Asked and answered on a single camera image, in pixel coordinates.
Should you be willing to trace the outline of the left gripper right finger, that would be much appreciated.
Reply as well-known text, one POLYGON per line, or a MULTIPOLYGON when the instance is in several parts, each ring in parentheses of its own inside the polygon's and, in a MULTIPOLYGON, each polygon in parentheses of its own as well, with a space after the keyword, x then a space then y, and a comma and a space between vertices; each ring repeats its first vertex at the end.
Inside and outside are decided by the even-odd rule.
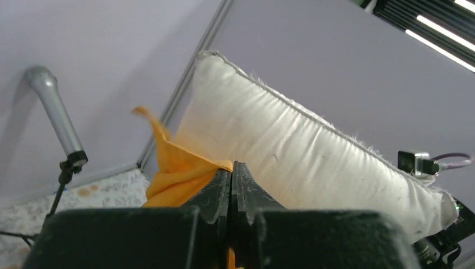
POLYGON ((230 247, 235 265, 243 268, 265 268, 260 251, 259 227, 256 220, 261 211, 285 208, 253 178, 245 163, 234 162, 230 188, 230 247))

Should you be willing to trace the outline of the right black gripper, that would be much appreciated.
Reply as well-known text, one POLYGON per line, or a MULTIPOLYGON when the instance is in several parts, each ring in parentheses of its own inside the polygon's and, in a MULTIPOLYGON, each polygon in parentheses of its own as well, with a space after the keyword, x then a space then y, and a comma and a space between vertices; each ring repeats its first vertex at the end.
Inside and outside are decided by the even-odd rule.
POLYGON ((455 203, 459 216, 453 224, 413 244, 421 268, 453 268, 462 252, 459 243, 474 234, 474 213, 460 201, 455 203))

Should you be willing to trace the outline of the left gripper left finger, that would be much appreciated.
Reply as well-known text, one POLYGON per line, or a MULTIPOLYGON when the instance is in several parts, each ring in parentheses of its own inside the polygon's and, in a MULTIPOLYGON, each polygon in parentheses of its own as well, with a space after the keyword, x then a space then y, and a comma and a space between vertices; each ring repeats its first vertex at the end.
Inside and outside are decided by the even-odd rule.
POLYGON ((187 268, 227 268, 232 173, 219 169, 184 206, 193 209, 187 268))

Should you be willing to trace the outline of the orange pillowcase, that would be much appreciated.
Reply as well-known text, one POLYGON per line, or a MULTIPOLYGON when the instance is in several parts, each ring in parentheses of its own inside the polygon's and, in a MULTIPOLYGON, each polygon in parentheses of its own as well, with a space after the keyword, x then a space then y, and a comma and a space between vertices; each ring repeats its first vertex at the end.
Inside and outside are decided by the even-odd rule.
MULTIPOLYGON (((194 210, 184 204, 203 189, 219 169, 232 173, 232 162, 211 161, 177 145, 147 108, 138 106, 133 112, 150 122, 157 145, 159 169, 146 190, 147 200, 143 205, 151 218, 147 225, 153 253, 149 265, 187 268, 194 210)), ((229 245, 227 268, 235 266, 235 253, 229 245)))

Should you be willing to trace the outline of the white pillow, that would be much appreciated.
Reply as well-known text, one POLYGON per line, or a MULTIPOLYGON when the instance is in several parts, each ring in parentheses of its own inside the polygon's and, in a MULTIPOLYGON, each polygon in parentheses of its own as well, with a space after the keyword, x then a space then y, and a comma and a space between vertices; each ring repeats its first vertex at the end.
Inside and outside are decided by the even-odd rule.
POLYGON ((246 163, 286 208, 381 212, 410 242, 459 215, 451 194, 397 169, 217 52, 197 55, 192 98, 173 140, 210 160, 246 163))

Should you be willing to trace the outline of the floral tablecloth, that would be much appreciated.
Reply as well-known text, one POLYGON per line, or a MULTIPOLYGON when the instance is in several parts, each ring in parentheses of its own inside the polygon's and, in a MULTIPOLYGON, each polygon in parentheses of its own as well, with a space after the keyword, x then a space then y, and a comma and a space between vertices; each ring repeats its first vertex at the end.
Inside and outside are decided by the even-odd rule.
MULTIPOLYGON (((140 207, 146 201, 149 180, 138 169, 89 184, 67 188, 57 211, 77 208, 140 207)), ((26 235, 41 230, 54 195, 1 209, 1 230, 26 235)), ((1 268, 21 268, 29 246, 20 238, 1 236, 1 268)))

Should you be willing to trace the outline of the black tripod stand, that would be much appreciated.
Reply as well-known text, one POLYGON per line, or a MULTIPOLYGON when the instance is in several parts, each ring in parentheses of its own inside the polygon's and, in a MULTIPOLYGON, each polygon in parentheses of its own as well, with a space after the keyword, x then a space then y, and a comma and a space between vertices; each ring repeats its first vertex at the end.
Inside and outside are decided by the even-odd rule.
POLYGON ((7 165, 13 158, 20 141, 20 133, 25 126, 23 121, 30 113, 31 106, 25 105, 21 109, 18 105, 24 96, 32 96, 34 100, 41 101, 66 155, 65 161, 59 164, 58 189, 54 201, 45 215, 45 220, 48 221, 55 214, 66 185, 71 182, 74 174, 81 172, 89 159, 59 94, 58 81, 49 69, 44 66, 32 66, 26 69, 21 77, 15 77, 11 83, 2 82, 1 100, 5 100, 7 95, 12 96, 12 104, 8 122, 1 136, 1 172, 7 170, 7 165))

